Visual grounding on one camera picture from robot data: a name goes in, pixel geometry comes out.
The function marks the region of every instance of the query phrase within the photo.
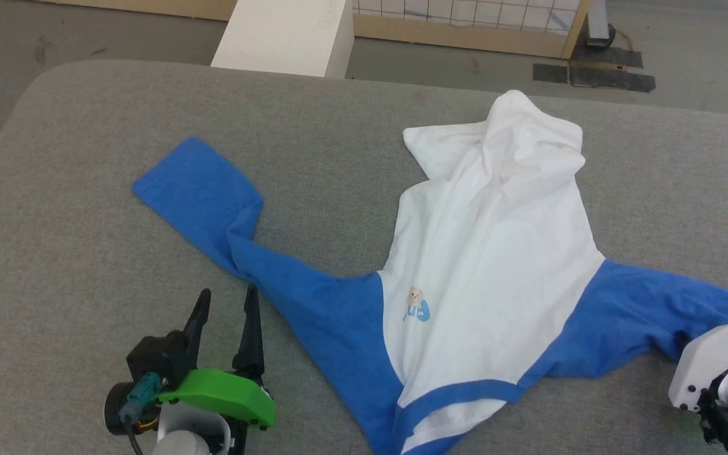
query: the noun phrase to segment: gray floor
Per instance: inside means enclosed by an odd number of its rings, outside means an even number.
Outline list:
[[[546,59],[380,40],[356,40],[347,76],[728,113],[728,12],[609,3],[609,15],[643,52],[642,72],[656,77],[653,92],[539,83],[531,80],[532,63]],[[44,70],[92,58],[209,64],[224,27],[193,18],[0,0],[0,127]],[[623,40],[616,45],[626,46]]]

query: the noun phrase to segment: wooden frame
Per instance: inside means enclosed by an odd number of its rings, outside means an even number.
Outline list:
[[[228,21],[237,0],[38,0],[96,8],[127,9],[163,15]],[[511,54],[568,59],[572,56],[592,0],[581,0],[568,35],[522,32],[500,28],[457,27],[445,23],[353,15],[356,37],[454,48],[480,49]]]

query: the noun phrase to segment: gray fabric surface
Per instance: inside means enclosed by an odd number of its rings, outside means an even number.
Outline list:
[[[0,135],[0,453],[129,453],[103,426],[106,392],[202,288],[200,365],[229,368],[245,285],[130,193],[178,142],[202,138],[260,190],[257,241],[351,276],[384,263],[398,196],[424,178],[401,130],[481,121],[494,98],[132,61],[42,75]],[[606,256],[728,288],[728,116],[534,101],[584,129],[578,184]],[[268,303],[262,317],[278,424],[248,453],[369,452]],[[722,453],[668,403],[673,369],[645,355],[598,380],[544,380],[453,453]]]

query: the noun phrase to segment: green plastic part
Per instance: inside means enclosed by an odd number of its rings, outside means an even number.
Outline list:
[[[175,391],[156,395],[159,401],[182,400],[251,426],[273,427],[277,405],[253,380],[213,368],[191,370]]]

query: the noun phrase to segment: cartoon logo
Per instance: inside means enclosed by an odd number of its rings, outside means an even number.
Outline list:
[[[408,306],[406,308],[406,314],[404,314],[404,320],[407,317],[416,317],[420,322],[426,322],[431,317],[431,311],[428,310],[428,303],[423,300],[423,291],[412,288],[409,293],[409,297],[406,300]]]

